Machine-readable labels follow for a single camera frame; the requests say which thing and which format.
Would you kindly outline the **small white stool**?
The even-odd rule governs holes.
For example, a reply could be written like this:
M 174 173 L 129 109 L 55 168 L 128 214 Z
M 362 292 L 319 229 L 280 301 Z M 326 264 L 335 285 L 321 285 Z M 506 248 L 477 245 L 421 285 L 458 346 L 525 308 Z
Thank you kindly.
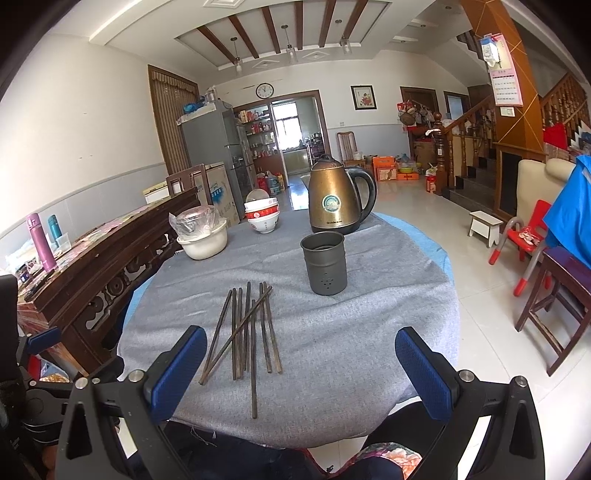
M 478 210 L 470 213 L 471 221 L 468 236 L 478 234 L 486 239 L 488 247 L 498 245 L 501 238 L 503 221 L 484 211 Z

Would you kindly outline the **wooden chair by wall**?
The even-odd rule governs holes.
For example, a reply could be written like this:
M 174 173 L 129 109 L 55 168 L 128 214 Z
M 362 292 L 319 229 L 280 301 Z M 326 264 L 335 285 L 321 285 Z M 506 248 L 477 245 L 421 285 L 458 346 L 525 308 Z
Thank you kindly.
M 356 137 L 353 131 L 338 132 L 337 141 L 339 155 L 346 167 L 365 167 L 365 157 L 356 145 Z

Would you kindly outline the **wooden stair railing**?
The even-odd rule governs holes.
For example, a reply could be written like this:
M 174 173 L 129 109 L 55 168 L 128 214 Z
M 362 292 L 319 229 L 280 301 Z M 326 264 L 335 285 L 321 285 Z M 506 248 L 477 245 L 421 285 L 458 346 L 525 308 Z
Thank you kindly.
M 443 195 L 460 186 L 479 158 L 486 156 L 495 139 L 495 105 L 489 95 L 448 126 L 439 122 L 432 134 L 437 156 L 436 193 Z

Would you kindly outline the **white bowl with plastic bag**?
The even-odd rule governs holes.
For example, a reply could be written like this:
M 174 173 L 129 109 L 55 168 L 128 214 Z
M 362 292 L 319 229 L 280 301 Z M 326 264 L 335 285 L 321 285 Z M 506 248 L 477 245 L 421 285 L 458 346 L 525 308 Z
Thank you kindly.
M 205 260 L 228 245 L 228 219 L 212 205 L 197 206 L 178 215 L 169 213 L 169 225 L 177 243 L 192 260 Z

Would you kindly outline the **dark wooden chair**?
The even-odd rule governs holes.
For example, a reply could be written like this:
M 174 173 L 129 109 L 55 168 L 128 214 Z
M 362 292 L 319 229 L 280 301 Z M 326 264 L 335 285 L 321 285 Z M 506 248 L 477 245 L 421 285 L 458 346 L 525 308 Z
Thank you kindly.
M 566 346 L 559 342 L 538 315 L 540 310 L 549 312 L 556 302 L 578 324 Z M 538 278 L 515 329 L 522 331 L 528 321 L 557 354 L 557 359 L 547 369 L 547 375 L 552 376 L 590 327 L 590 269 L 564 247 L 557 246 L 543 252 Z

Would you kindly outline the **orange cardboard box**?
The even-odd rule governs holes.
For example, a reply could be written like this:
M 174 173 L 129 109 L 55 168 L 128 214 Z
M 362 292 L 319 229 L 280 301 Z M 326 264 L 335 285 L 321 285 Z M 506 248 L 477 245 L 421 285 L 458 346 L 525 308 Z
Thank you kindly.
M 372 159 L 372 166 L 377 182 L 394 181 L 397 179 L 398 166 L 394 156 L 375 156 Z

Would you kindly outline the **blue cloth on chair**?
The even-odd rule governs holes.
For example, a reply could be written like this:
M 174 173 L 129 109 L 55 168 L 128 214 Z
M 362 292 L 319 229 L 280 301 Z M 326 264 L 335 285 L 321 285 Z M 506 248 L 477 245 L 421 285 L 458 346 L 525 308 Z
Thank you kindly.
M 591 268 L 591 156 L 580 155 L 563 190 L 544 217 L 546 245 L 561 246 Z

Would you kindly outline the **grey refrigerator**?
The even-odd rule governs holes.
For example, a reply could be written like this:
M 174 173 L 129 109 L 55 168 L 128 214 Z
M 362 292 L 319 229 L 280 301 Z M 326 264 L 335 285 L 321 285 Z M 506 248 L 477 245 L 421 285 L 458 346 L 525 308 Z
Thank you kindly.
M 221 100 L 201 106 L 177 120 L 191 166 L 221 163 L 238 217 L 245 217 L 245 197 L 256 188 L 256 168 L 245 134 L 231 104 Z

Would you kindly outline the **bronze electric kettle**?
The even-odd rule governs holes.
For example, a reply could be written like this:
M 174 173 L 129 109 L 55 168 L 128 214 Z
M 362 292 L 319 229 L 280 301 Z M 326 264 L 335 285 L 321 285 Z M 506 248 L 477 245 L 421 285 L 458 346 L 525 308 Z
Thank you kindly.
M 308 217 L 315 233 L 355 232 L 372 213 L 376 200 L 376 182 L 362 168 L 346 167 L 330 155 L 318 158 L 311 167 Z

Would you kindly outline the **white appliance cardboard box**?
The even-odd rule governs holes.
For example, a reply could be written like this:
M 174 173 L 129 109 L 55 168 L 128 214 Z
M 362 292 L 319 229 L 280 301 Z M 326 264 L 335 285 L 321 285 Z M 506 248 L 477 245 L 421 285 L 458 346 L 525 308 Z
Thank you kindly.
M 228 220 L 228 227 L 239 224 L 238 208 L 236 208 L 224 163 L 205 165 L 204 168 L 211 201 L 207 200 L 204 180 L 200 175 L 195 175 L 193 179 L 200 204 L 213 205 L 218 214 Z

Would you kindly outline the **stacked red white bowls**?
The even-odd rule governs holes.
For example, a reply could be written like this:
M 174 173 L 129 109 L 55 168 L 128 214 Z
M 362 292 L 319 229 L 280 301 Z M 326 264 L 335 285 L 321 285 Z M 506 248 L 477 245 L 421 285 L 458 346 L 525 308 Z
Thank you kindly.
M 276 229 L 280 206 L 276 198 L 263 189 L 249 192 L 245 198 L 245 219 L 260 234 L 269 234 Z

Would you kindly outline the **grey tablecloth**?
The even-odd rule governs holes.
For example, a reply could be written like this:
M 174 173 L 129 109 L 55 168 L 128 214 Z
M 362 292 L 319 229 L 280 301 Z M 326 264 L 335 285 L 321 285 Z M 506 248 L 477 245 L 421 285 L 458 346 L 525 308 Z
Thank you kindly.
M 414 328 L 455 361 L 460 312 L 447 254 L 418 229 L 372 215 L 346 236 L 348 286 L 334 296 L 311 291 L 301 240 L 308 213 L 290 211 L 270 234 L 242 224 L 228 247 L 204 261 L 177 253 L 152 277 L 125 325 L 118 354 L 127 370 L 147 368 L 191 325 L 212 340 L 228 291 L 273 286 L 270 309 L 283 374 L 256 369 L 232 380 L 223 356 L 204 385 L 194 379 L 174 419 L 202 430 L 273 447 L 317 447 L 365 436 L 414 387 L 394 354 L 394 338 Z

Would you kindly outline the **dark grey utensil holder cup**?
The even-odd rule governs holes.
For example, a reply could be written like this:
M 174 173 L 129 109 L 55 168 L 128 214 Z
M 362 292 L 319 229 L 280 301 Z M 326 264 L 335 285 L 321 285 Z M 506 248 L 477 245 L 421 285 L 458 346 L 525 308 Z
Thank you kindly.
M 339 232 L 318 232 L 301 240 L 308 282 L 315 294 L 332 296 L 348 286 L 345 237 Z

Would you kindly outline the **brown window curtain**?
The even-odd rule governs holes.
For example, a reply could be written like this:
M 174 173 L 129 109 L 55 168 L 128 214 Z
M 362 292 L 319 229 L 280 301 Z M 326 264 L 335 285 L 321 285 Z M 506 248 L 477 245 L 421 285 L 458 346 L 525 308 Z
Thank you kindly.
M 195 103 L 198 85 L 172 72 L 149 65 L 148 84 L 160 148 L 168 174 L 190 167 L 177 120 L 183 107 Z

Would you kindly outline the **pink thermos bottle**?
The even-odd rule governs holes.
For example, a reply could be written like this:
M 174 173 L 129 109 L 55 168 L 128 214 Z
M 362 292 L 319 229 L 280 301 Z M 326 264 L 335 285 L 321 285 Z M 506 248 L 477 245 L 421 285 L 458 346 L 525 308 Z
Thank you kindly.
M 26 224 L 36 248 L 40 263 L 46 272 L 56 268 L 56 261 L 43 230 L 40 217 L 37 213 L 29 214 Z

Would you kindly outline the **dark wooden chopstick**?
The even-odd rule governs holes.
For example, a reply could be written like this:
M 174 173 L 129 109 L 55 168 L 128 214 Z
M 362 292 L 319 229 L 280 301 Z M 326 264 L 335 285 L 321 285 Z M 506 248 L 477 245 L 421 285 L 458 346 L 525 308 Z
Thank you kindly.
M 246 284 L 246 295 L 245 295 L 245 313 L 249 312 L 250 309 L 250 297 L 252 296 L 252 283 L 248 282 Z M 245 321 L 245 353 L 243 353 L 243 363 L 245 363 L 245 372 L 249 372 L 249 365 L 250 365 L 250 334 L 249 334 L 249 318 L 246 318 Z
M 242 362 L 242 329 L 239 328 L 239 325 L 242 323 L 242 311 L 243 311 L 243 304 L 242 304 L 242 287 L 238 288 L 238 320 L 236 320 L 236 325 L 238 325 L 238 334 L 236 335 L 236 367 L 238 369 L 238 374 L 236 374 L 236 378 L 242 379 L 243 375 L 243 362 Z
M 231 299 L 232 299 L 232 289 L 230 289 L 228 291 L 228 295 L 226 295 L 226 297 L 225 297 L 224 304 L 221 309 L 221 313 L 219 314 L 218 320 L 216 322 L 214 334 L 213 334 L 213 337 L 211 340 L 211 344 L 209 345 L 209 351 L 207 353 L 206 360 L 205 360 L 204 371 L 202 372 L 200 380 L 199 380 L 200 384 L 204 384 L 204 381 L 206 380 L 206 377 L 208 375 L 208 373 L 207 373 L 208 369 L 212 365 L 212 358 L 213 358 L 213 355 L 215 352 L 217 340 L 219 338 L 219 332 L 221 331 L 221 326 L 224 321 L 225 315 L 226 315 L 226 313 L 228 313 L 228 307 L 229 307 Z
M 273 348 L 274 361 L 276 362 L 276 372 L 283 374 L 283 363 L 281 363 L 280 359 L 279 343 L 277 343 L 276 331 L 274 330 L 273 326 L 273 314 L 271 313 L 270 309 L 270 295 L 266 296 L 266 321 L 269 324 L 270 343 L 271 347 Z
M 232 312 L 231 312 L 231 334 L 232 336 L 236 332 L 236 324 L 238 323 L 238 293 L 235 288 L 232 288 Z M 231 372 L 232 380 L 236 380 L 236 346 L 235 336 L 231 339 Z
M 263 296 L 265 292 L 266 284 L 263 282 L 259 283 L 260 296 Z M 267 335 L 266 328 L 266 298 L 264 298 L 262 303 L 260 303 L 260 325 L 262 325 L 263 353 L 264 358 L 266 359 L 266 371 L 267 373 L 273 373 L 273 363 L 271 362 L 270 358 L 270 340 L 269 335 Z
M 266 288 L 266 292 L 263 294 L 263 296 L 259 296 L 259 299 L 256 300 L 256 311 L 259 310 L 260 307 L 260 303 L 262 303 L 263 299 L 266 298 L 267 295 L 270 295 L 270 293 L 273 292 L 273 286 L 267 287 Z M 245 321 L 246 318 L 249 318 L 250 320 L 250 316 L 252 316 L 252 308 L 249 309 L 249 312 L 247 312 L 245 314 L 245 317 L 242 319 L 242 323 L 239 325 L 240 329 L 245 329 Z M 236 335 L 238 334 L 238 327 L 236 326 L 236 332 L 233 336 L 235 336 L 236 339 Z M 225 355 L 226 350 L 228 350 L 228 348 L 231 346 L 231 339 L 232 339 L 232 334 L 228 337 L 228 339 L 226 339 L 225 343 L 222 345 L 222 347 L 219 349 L 219 351 L 213 356 L 212 358 L 212 365 L 211 367 L 209 367 L 208 369 L 208 375 L 206 377 L 206 380 L 204 381 L 204 384 L 207 382 L 208 377 L 211 375 L 212 370 L 217 366 L 217 363 L 219 361 L 221 361 L 221 358 Z
M 252 419 L 256 419 L 257 392 L 256 392 L 256 301 L 252 300 L 252 316 L 250 316 L 250 394 L 252 394 Z

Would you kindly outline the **teal thermos bottle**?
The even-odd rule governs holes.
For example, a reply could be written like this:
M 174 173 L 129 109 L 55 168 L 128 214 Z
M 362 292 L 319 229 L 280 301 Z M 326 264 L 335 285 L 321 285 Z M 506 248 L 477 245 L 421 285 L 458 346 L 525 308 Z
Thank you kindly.
M 58 239 L 62 237 L 61 227 L 59 225 L 58 219 L 55 215 L 51 215 L 47 219 L 48 227 L 52 242 L 57 245 Z

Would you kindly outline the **framed wall picture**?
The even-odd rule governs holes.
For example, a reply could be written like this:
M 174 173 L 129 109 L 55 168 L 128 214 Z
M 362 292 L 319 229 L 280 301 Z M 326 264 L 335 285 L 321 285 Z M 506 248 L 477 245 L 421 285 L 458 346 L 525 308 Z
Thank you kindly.
M 356 110 L 376 110 L 374 88 L 372 85 L 355 85 L 351 87 L 353 105 Z

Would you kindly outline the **pink wall calendar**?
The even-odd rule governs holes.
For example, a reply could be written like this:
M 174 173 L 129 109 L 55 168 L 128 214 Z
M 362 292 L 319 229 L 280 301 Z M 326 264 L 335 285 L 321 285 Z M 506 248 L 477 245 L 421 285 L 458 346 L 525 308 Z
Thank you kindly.
M 519 79 L 505 37 L 502 34 L 488 34 L 480 40 L 480 44 L 495 104 L 499 107 L 522 107 Z

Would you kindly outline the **red child chair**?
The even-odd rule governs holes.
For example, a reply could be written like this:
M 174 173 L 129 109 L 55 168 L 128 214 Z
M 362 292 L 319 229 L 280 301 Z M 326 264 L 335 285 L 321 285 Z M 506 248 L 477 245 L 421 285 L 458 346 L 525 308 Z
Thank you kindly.
M 521 261 L 524 261 L 527 256 L 530 257 L 526 270 L 514 288 L 513 295 L 515 297 L 519 297 L 525 290 L 543 251 L 547 248 L 546 235 L 548 227 L 544 223 L 544 217 L 550 208 L 550 203 L 545 200 L 538 200 L 527 224 L 518 216 L 511 218 L 504 228 L 499 244 L 493 250 L 489 259 L 490 265 L 497 262 L 507 240 L 516 245 Z

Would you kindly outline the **round wall clock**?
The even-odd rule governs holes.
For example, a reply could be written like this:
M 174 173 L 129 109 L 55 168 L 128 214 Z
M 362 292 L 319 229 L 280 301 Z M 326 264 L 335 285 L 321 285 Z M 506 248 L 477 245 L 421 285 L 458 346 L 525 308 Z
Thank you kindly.
M 273 84 L 269 82 L 263 82 L 256 86 L 256 97 L 259 99 L 270 99 L 274 95 L 274 87 Z

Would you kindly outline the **dark carved wooden sideboard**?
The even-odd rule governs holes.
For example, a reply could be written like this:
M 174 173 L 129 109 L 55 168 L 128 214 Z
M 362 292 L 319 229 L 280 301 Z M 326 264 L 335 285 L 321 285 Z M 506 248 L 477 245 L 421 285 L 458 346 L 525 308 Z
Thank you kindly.
M 97 239 L 77 241 L 64 266 L 38 292 L 17 303 L 26 334 L 57 327 L 61 342 L 45 357 L 69 374 L 90 374 L 114 355 L 105 341 L 114 331 L 135 289 L 180 249 L 168 216 L 197 207 L 192 188 L 131 215 Z

